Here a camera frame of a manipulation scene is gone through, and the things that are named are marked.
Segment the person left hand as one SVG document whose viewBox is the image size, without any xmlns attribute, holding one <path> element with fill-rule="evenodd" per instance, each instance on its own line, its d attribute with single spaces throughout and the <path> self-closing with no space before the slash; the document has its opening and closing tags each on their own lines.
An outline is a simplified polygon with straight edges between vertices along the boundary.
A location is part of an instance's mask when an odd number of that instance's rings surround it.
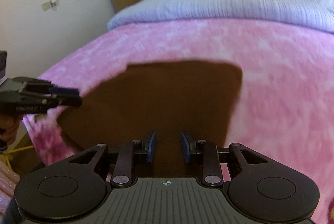
<svg viewBox="0 0 334 224">
<path fill-rule="evenodd" d="M 1 135 L 1 140 L 6 142 L 8 145 L 15 142 L 22 118 L 23 115 L 12 117 L 1 114 L 0 127 L 2 130 L 5 130 L 5 132 Z"/>
</svg>

